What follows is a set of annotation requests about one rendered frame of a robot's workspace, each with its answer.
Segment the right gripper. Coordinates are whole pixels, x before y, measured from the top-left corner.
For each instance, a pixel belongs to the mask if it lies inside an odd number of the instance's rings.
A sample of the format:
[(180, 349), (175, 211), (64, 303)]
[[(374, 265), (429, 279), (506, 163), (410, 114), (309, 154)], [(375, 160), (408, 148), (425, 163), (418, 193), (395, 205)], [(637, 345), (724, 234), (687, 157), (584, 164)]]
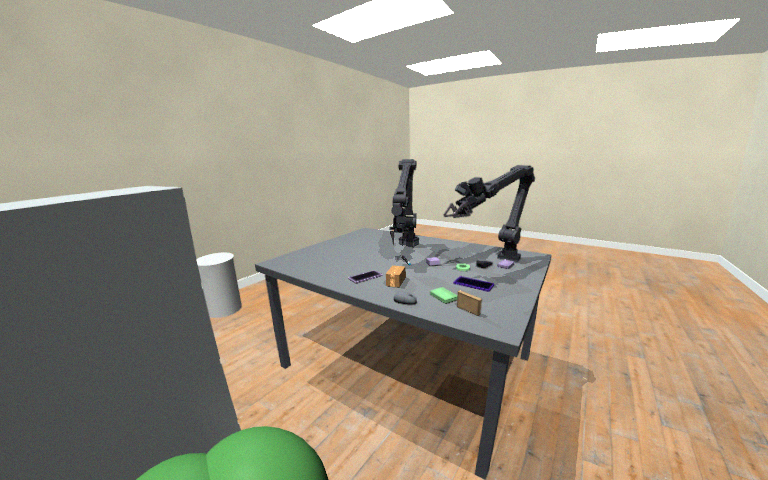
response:
[(403, 233), (403, 238), (402, 238), (402, 246), (403, 246), (403, 243), (404, 243), (404, 240), (405, 240), (405, 238), (407, 236), (409, 228), (405, 228), (405, 227), (403, 227), (403, 228), (389, 227), (389, 230), (394, 230), (394, 231), (390, 231), (390, 235), (391, 235), (392, 241), (393, 241), (393, 246), (394, 246), (394, 232)]

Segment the grey computer mouse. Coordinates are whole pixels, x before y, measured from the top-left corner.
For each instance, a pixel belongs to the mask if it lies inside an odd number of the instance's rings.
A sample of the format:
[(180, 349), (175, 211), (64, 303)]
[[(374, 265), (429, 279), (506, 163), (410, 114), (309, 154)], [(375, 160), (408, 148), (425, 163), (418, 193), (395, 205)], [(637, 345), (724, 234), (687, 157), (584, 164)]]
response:
[(413, 305), (417, 302), (417, 299), (414, 295), (401, 291), (394, 295), (394, 301), (401, 304)]

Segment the orange block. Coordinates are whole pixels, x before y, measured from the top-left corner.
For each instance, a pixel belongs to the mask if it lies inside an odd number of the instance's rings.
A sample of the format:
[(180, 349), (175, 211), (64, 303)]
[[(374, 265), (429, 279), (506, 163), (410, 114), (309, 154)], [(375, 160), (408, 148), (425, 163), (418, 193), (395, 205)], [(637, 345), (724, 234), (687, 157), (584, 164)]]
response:
[(386, 286), (400, 287), (406, 277), (403, 266), (392, 266), (386, 273)]

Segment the tan rectangular block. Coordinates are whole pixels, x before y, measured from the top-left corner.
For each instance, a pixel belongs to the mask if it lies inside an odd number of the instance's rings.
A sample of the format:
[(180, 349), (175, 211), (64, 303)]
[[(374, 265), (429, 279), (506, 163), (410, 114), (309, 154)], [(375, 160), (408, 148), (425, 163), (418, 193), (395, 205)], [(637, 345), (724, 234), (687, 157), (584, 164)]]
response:
[(458, 291), (457, 307), (479, 316), (481, 314), (482, 299), (463, 291)]

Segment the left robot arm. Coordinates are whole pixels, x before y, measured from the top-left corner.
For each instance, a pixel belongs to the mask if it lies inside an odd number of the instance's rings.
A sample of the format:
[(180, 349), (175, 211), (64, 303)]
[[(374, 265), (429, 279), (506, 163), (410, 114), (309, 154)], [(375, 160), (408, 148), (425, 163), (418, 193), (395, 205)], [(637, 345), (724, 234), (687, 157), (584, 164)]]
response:
[[(519, 260), (519, 258), (521, 257), (521, 254), (519, 253), (517, 254), (518, 249), (516, 250), (517, 244), (520, 241), (521, 230), (522, 230), (519, 227), (519, 221), (520, 221), (520, 217), (522, 214), (522, 210), (526, 201), (529, 188), (532, 182), (535, 181), (535, 176), (533, 172), (534, 172), (534, 168), (531, 167), (530, 165), (516, 165), (512, 167), (509, 172), (503, 174), (502, 176), (492, 181), (483, 183), (483, 180), (481, 177), (474, 177), (470, 179), (468, 183), (467, 181), (461, 182), (455, 187), (455, 191), (460, 193), (462, 196), (464, 196), (459, 200), (468, 200), (470, 205), (472, 205), (475, 202), (477, 202), (477, 204), (480, 205), (486, 201), (486, 198), (491, 198), (497, 195), (497, 193), (501, 189), (503, 189), (504, 187), (510, 185), (511, 183), (519, 179), (519, 187), (518, 187), (515, 201), (511, 210), (510, 217), (506, 225), (503, 224), (498, 234), (498, 239), (502, 242), (505, 242), (504, 248), (498, 254), (498, 257), (500, 258)], [(486, 186), (484, 184), (486, 184)], [(476, 194), (476, 195), (473, 195), (473, 194)], [(513, 229), (513, 230), (510, 230), (510, 229)]]

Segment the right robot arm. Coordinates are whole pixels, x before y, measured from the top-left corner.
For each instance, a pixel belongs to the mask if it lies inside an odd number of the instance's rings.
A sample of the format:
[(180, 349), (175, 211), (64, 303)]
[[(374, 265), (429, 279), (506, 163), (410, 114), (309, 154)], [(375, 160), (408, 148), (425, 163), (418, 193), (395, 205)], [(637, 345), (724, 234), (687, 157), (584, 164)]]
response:
[[(399, 161), (398, 167), (399, 167), (399, 170), (402, 170), (402, 172), (399, 180), (399, 185), (393, 196), (393, 202), (392, 202), (393, 207), (391, 209), (391, 212), (394, 215), (393, 227), (409, 228), (407, 236), (404, 240), (406, 242), (416, 242), (419, 240), (419, 237), (415, 237), (415, 233), (414, 233), (414, 228), (416, 228), (417, 220), (416, 220), (416, 213), (413, 213), (413, 210), (412, 210), (412, 182), (413, 182), (412, 176), (413, 176), (414, 170), (416, 170), (416, 161), (413, 161), (413, 160), (414, 159), (402, 159), (402, 161)], [(410, 178), (409, 178), (409, 175), (410, 175)], [(404, 208), (402, 209), (401, 207), (402, 208), (404, 207)], [(406, 215), (413, 215), (413, 217), (406, 216)]]

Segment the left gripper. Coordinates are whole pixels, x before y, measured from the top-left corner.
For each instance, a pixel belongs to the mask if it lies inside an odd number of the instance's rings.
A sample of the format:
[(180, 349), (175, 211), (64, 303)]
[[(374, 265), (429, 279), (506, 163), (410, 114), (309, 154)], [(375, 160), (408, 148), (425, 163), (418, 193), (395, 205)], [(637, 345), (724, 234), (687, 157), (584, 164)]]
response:
[[(468, 200), (458, 200), (455, 203), (456, 203), (456, 205), (459, 206), (459, 208), (457, 209), (456, 206), (454, 206), (453, 203), (450, 203), (450, 205), (447, 208), (446, 212), (443, 214), (444, 217), (451, 217), (451, 216), (453, 216), (453, 218), (468, 217), (468, 216), (471, 216), (470, 213), (471, 214), (473, 213), (472, 209), (478, 206), (477, 202), (475, 202), (472, 205), (470, 205)], [(455, 212), (455, 213), (453, 215), (452, 214), (446, 215), (451, 208), (452, 208), (453, 212)], [(465, 214), (465, 215), (462, 215), (462, 214)]]

